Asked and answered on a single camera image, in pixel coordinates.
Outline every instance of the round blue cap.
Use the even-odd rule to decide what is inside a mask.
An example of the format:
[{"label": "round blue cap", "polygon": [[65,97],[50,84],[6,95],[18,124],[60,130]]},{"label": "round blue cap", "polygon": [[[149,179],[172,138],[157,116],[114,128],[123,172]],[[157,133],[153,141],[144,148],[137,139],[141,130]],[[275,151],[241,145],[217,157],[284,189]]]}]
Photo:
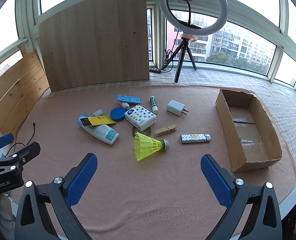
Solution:
[{"label": "round blue cap", "polygon": [[123,107],[116,107],[111,110],[110,117],[112,120],[119,122],[125,119],[126,109]]},{"label": "round blue cap", "polygon": [[86,117],[89,117],[88,114],[82,114],[81,116],[79,116],[78,118],[78,121],[77,121],[77,124],[82,127],[82,122],[80,121],[80,118],[86,118]]}]

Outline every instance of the blue plastic card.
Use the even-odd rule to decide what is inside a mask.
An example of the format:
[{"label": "blue plastic card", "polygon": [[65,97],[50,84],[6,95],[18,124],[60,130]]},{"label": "blue plastic card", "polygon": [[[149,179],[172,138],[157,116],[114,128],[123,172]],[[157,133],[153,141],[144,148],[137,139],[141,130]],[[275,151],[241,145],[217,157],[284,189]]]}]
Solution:
[{"label": "blue plastic card", "polygon": [[132,104],[140,104],[140,98],[130,97],[130,96],[123,96],[123,95],[118,95],[117,96],[117,101],[132,103]]}]

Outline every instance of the slatted wooden panel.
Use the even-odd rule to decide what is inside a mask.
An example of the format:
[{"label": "slatted wooden panel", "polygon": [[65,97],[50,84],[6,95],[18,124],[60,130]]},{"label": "slatted wooden panel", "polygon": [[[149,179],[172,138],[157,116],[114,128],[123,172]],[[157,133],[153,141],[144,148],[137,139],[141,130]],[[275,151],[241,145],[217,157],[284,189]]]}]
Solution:
[{"label": "slatted wooden panel", "polygon": [[0,77],[0,131],[13,135],[49,88],[35,52],[24,55]]},{"label": "slatted wooden panel", "polygon": [[52,91],[148,80],[146,0],[86,0],[39,25]]}]

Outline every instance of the wooden clothespin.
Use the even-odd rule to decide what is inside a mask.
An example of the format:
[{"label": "wooden clothespin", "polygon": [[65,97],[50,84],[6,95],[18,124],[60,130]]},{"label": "wooden clothespin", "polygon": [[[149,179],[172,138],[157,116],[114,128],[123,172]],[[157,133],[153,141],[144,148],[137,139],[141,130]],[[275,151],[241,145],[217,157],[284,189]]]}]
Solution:
[{"label": "wooden clothespin", "polygon": [[155,130],[155,136],[170,133],[170,132],[175,131],[176,129],[177,129],[177,127],[173,124],[173,125],[170,125],[170,126]]}]

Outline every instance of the brown box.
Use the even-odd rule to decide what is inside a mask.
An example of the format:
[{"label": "brown box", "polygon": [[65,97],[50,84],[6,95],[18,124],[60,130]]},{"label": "brown box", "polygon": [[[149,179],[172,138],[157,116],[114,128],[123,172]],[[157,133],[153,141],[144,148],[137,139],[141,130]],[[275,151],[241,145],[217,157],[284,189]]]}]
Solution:
[{"label": "brown box", "polygon": [[216,107],[227,140],[232,172],[268,167],[281,160],[278,136],[256,96],[220,89]]}]

